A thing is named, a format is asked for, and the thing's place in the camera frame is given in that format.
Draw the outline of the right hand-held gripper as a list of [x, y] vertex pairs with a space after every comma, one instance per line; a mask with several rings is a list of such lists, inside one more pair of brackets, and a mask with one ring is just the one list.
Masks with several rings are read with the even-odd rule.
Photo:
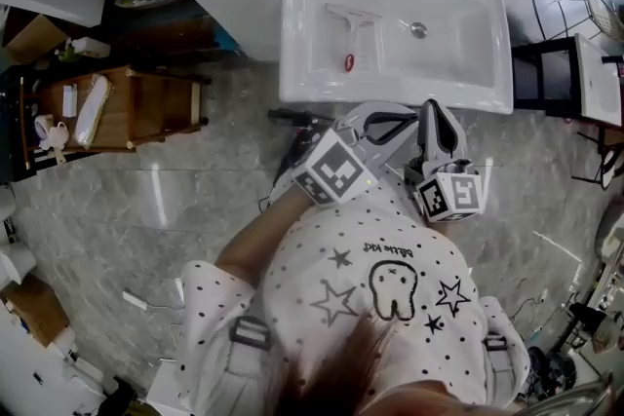
[[482, 214], [484, 178], [467, 159], [465, 131], [449, 109], [434, 99], [420, 108], [418, 144], [429, 162], [410, 161], [404, 182], [419, 214], [429, 223], [458, 222]]

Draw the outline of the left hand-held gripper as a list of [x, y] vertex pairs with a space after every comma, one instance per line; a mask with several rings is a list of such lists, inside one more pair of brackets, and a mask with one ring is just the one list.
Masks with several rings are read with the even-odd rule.
[[[392, 125], [379, 137], [371, 126]], [[292, 181], [320, 208], [342, 205], [378, 184], [384, 164], [415, 133], [417, 113], [366, 101], [336, 120], [292, 168]]]

